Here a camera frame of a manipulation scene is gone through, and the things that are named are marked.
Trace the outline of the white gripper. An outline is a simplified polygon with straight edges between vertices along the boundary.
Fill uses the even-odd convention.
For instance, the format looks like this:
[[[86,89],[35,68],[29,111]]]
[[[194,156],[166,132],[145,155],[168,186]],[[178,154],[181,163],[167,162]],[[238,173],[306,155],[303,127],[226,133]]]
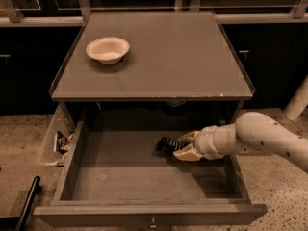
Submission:
[[[184,148],[177,150],[173,155],[180,161],[196,162],[202,157],[207,160],[218,160],[224,157],[215,147],[214,132],[217,126],[205,127],[199,132],[197,130],[181,136],[178,140],[182,143],[189,143]]]

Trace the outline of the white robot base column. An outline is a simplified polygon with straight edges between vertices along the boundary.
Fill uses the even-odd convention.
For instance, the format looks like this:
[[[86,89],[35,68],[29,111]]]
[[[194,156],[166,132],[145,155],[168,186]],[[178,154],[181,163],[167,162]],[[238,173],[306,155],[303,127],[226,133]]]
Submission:
[[[308,75],[296,90],[294,96],[289,101],[283,111],[284,116],[291,120],[297,120],[305,108],[308,106]]]

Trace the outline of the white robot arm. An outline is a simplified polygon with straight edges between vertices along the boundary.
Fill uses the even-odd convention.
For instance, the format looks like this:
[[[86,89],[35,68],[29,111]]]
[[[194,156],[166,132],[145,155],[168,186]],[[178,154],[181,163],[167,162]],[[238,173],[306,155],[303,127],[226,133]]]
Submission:
[[[308,140],[267,115],[248,112],[235,123],[208,126],[180,137],[186,144],[173,152],[180,161],[221,159],[226,155],[276,154],[308,172]]]

